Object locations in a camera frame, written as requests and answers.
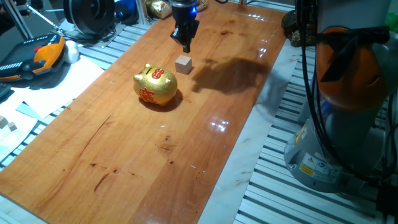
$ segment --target yellow warning label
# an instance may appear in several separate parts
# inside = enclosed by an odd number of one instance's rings
[[[311,167],[305,165],[304,163],[301,164],[300,170],[303,171],[304,173],[310,175],[311,177],[312,177],[313,171],[314,171],[314,169],[312,169]]]

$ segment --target robot end effector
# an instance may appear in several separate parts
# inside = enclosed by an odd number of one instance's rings
[[[191,51],[191,40],[195,37],[199,26],[197,16],[197,0],[173,0],[173,18],[175,19],[175,30],[171,33],[171,38],[182,45],[183,51]]]

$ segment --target cable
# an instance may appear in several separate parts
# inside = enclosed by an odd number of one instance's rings
[[[386,174],[383,174],[383,180],[385,180],[386,178],[388,178],[391,174],[394,173],[396,167],[397,167],[397,148],[396,148],[396,126],[397,124],[393,125],[392,124],[392,102],[394,100],[394,97],[397,93],[395,92],[393,95],[391,95],[389,97],[388,100],[388,122],[389,122],[389,126],[390,126],[390,131],[389,134],[387,135],[387,139],[388,137],[390,137],[391,139],[391,153],[392,153],[392,164],[390,166],[390,168],[388,169]]]
[[[68,35],[67,33],[63,33],[63,36],[70,40],[73,40],[75,42],[79,42],[79,43],[88,43],[88,42],[94,42],[94,41],[103,43],[103,42],[107,42],[107,41],[111,40],[116,35],[116,29],[113,28],[111,33],[112,33],[111,35],[108,34],[106,37],[103,37],[102,39],[99,39],[99,38],[96,39],[95,37],[93,37],[93,38],[81,38],[81,37],[76,38],[76,37],[72,37],[72,36]]]
[[[228,0],[225,0],[225,1],[216,0],[216,2],[218,2],[218,3],[220,3],[220,4],[225,4],[225,3],[228,2]]]

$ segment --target white marble surface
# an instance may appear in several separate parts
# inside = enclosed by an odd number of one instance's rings
[[[0,196],[0,224],[45,224],[10,200]]]
[[[301,49],[286,40],[199,219],[232,223]]]

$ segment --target piggy bank ear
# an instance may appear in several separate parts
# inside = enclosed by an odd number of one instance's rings
[[[135,82],[139,83],[142,80],[142,75],[140,75],[140,74],[134,75],[133,79],[134,79]]]

